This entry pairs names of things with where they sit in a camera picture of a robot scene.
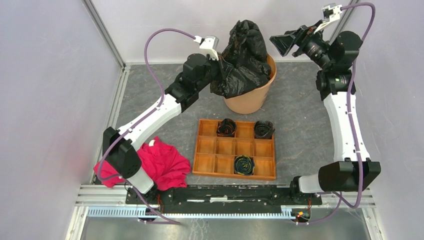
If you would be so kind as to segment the black trash bag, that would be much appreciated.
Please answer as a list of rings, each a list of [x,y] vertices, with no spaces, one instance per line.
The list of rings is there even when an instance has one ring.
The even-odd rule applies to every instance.
[[[260,88],[270,80],[265,39],[253,21],[239,20],[234,25],[228,45],[220,55],[230,64],[229,73],[223,83],[209,85],[211,93],[230,99]]]

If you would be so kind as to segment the orange trash bin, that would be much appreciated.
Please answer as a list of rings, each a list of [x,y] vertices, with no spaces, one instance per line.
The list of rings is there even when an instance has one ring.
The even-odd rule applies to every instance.
[[[271,67],[270,79],[267,84],[240,96],[224,98],[224,103],[231,111],[247,115],[258,111],[263,106],[277,73],[276,62],[269,54],[267,55],[267,63]]]

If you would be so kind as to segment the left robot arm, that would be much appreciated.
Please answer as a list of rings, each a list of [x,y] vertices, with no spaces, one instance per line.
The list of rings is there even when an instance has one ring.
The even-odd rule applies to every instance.
[[[140,200],[153,203],[157,198],[155,183],[143,169],[137,150],[161,126],[195,103],[211,82],[223,80],[227,68],[221,54],[217,59],[200,53],[189,55],[182,71],[151,107],[120,128],[108,127],[103,132],[99,163],[109,163],[117,177],[133,186]]]

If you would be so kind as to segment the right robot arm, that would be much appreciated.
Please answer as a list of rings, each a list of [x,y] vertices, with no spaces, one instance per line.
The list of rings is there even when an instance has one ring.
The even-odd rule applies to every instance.
[[[352,31],[342,31],[329,43],[323,39],[318,25],[302,25],[269,40],[281,56],[297,46],[294,57],[305,54],[320,67],[315,84],[330,118],[334,142],[334,162],[320,167],[316,174],[295,177],[288,191],[289,199],[302,204],[309,194],[365,190],[382,169],[380,162],[371,160],[356,113],[351,68],[363,41]]]

